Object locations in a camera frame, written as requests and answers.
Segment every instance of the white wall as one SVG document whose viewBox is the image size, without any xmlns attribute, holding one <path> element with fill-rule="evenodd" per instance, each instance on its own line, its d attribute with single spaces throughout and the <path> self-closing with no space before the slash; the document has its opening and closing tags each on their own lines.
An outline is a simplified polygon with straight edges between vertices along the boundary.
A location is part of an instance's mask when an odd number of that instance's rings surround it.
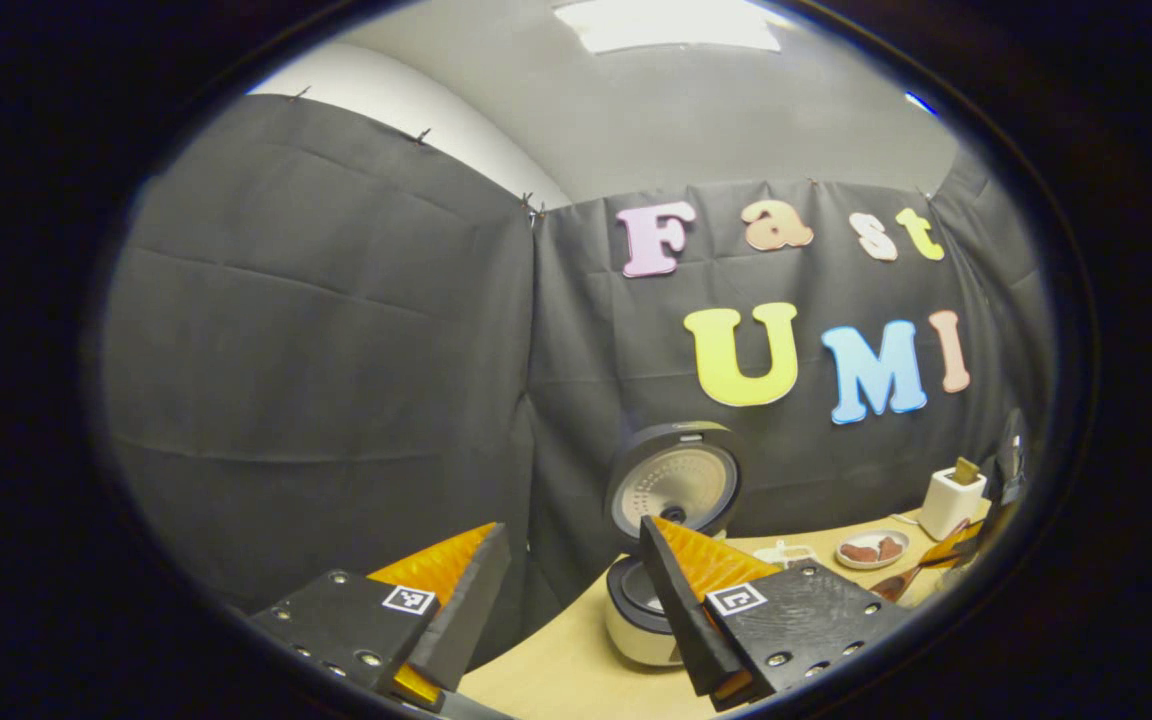
<svg viewBox="0 0 1152 720">
<path fill-rule="evenodd" d="M 407 135 L 431 128 L 425 142 L 483 173 L 509 192 L 561 209 L 571 200 L 535 160 L 479 111 L 439 83 L 387 55 L 353 45 L 317 47 L 248 94 L 297 94 L 379 120 Z"/>
</svg>

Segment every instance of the plate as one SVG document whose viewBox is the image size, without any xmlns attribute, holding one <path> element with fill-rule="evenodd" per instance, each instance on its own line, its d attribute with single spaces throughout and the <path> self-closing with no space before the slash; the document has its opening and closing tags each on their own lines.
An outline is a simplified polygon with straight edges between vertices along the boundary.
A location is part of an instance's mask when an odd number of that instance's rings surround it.
<svg viewBox="0 0 1152 720">
<path fill-rule="evenodd" d="M 878 550 L 878 543 L 882 541 L 882 538 L 890 538 L 893 541 L 896 541 L 896 544 L 900 544 L 900 552 L 887 560 L 879 560 L 877 562 L 858 562 L 851 560 L 842 553 L 842 546 L 846 544 L 854 544 L 856 547 L 872 547 Z M 886 566 L 892 564 L 892 562 L 896 562 L 905 555 L 907 550 L 909 550 L 909 536 L 900 532 L 900 530 L 869 530 L 864 533 L 856 533 L 850 538 L 847 538 L 844 541 L 839 543 L 835 551 L 833 551 L 833 555 L 838 558 L 839 562 L 846 564 L 847 568 L 851 568 L 854 570 L 876 570 L 878 568 L 886 568 Z"/>
</svg>

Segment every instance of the foam letter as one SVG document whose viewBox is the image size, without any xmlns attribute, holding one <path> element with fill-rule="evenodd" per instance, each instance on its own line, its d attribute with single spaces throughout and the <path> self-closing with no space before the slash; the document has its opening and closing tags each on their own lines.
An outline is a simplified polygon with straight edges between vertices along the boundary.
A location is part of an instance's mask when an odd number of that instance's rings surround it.
<svg viewBox="0 0 1152 720">
<path fill-rule="evenodd" d="M 664 227 L 658 222 L 660 218 L 666 218 Z M 668 275 L 679 264 L 664 253 L 661 245 L 682 252 L 687 236 L 679 219 L 690 223 L 696 219 L 696 211 L 682 200 L 667 202 L 650 209 L 621 210 L 616 219 L 626 223 L 626 233 L 630 236 L 630 260 L 621 272 L 627 278 Z"/>
<path fill-rule="evenodd" d="M 945 356 L 945 381 L 941 381 L 941 387 L 945 392 L 960 392 L 972 384 L 972 376 L 963 364 L 963 346 L 958 344 L 958 316 L 952 310 L 941 310 L 940 313 L 932 313 L 927 320 L 932 323 L 938 336 L 941 336 L 941 354 Z"/>
<path fill-rule="evenodd" d="M 927 393 L 918 377 L 918 361 L 914 356 L 914 323 L 892 320 L 882 328 L 881 356 L 874 357 L 865 338 L 856 328 L 833 328 L 823 333 L 820 341 L 833 351 L 838 364 L 838 407 L 831 415 L 836 424 L 859 423 L 865 419 L 861 404 L 861 389 L 865 391 L 874 415 L 887 409 L 887 393 L 892 393 L 892 411 L 909 414 L 927 404 Z"/>
<path fill-rule="evenodd" d="M 799 379 L 799 355 L 794 347 L 791 320 L 799 310 L 788 302 L 755 306 L 755 319 L 767 325 L 772 369 L 760 378 L 745 378 L 736 363 L 736 325 L 740 313 L 720 306 L 688 314 L 682 324 L 696 336 L 696 374 L 705 395 L 723 406 L 766 406 L 785 397 Z"/>
<path fill-rule="evenodd" d="M 905 226 L 909 238 L 914 241 L 914 247 L 923 253 L 923 258 L 929 260 L 945 258 L 945 249 L 932 242 L 931 236 L 927 235 L 929 229 L 932 229 L 932 223 L 918 218 L 918 213 L 915 213 L 914 209 L 901 210 L 900 214 L 896 215 L 896 222 Z"/>
<path fill-rule="evenodd" d="M 812 242 L 812 228 L 803 223 L 794 205 L 781 200 L 758 200 L 740 211 L 745 220 L 745 242 L 753 250 L 780 250 L 781 247 L 803 247 Z"/>
<path fill-rule="evenodd" d="M 878 218 L 864 213 L 851 213 L 847 218 L 847 222 L 851 223 L 851 227 L 861 234 L 861 247 L 864 247 L 870 258 L 887 263 L 896 259 L 896 243 L 882 234 L 884 227 L 881 222 L 878 222 Z"/>
</svg>

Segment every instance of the blue letter m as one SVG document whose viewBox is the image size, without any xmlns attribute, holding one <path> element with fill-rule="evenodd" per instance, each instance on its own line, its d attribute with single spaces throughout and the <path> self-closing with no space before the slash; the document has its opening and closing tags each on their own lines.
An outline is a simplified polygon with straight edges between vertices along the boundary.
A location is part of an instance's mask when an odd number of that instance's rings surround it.
<svg viewBox="0 0 1152 720">
<path fill-rule="evenodd" d="M 892 320 L 882 328 L 882 350 L 879 357 L 870 350 L 865 338 L 856 328 L 833 328 L 820 336 L 833 351 L 838 364 L 838 407 L 831 415 L 836 424 L 858 423 L 865 419 L 861 404 L 861 389 L 865 391 L 874 415 L 887 409 L 892 396 L 892 411 L 909 414 L 927 404 L 927 393 L 918 377 L 918 361 L 914 357 L 914 323 Z M 896 392 L 892 393 L 895 384 Z"/>
</svg>

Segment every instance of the small white object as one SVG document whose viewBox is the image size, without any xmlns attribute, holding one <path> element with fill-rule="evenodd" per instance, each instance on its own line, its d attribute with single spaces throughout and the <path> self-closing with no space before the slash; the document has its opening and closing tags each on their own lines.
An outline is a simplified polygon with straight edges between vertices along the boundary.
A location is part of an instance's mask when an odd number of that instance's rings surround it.
<svg viewBox="0 0 1152 720">
<path fill-rule="evenodd" d="M 780 564 L 782 568 L 786 568 L 788 562 L 796 560 L 817 560 L 819 562 L 814 555 L 814 551 L 805 546 L 805 544 L 785 544 L 785 541 L 776 541 L 776 547 L 756 550 L 755 558 L 758 558 L 763 562 Z"/>
<path fill-rule="evenodd" d="M 897 552 L 896 555 L 888 558 L 887 560 L 876 560 L 874 562 L 861 562 L 859 560 L 851 560 L 850 558 L 844 555 L 844 553 L 842 553 L 842 546 L 844 546 L 846 544 L 851 544 L 852 546 L 856 547 L 872 547 L 874 550 L 878 550 L 878 543 L 881 543 L 884 538 L 890 538 L 900 546 L 900 552 Z M 886 568 L 887 564 L 896 562 L 905 554 L 907 550 L 909 550 L 909 536 L 905 536 L 905 533 L 900 532 L 900 530 L 869 530 L 867 532 L 854 535 L 850 538 L 847 538 L 844 541 L 839 543 L 838 547 L 835 547 L 835 551 L 833 551 L 833 553 L 835 553 L 838 561 L 842 562 L 842 564 L 846 564 L 847 568 L 851 568 L 854 570 L 874 570 L 877 568 Z"/>
<path fill-rule="evenodd" d="M 984 495 L 984 475 L 977 473 L 977 480 L 969 486 L 960 486 L 952 479 L 952 475 L 954 468 L 932 473 L 927 497 L 923 498 L 923 511 L 918 515 L 918 524 L 939 541 L 954 532 L 961 521 L 972 517 Z"/>
</svg>

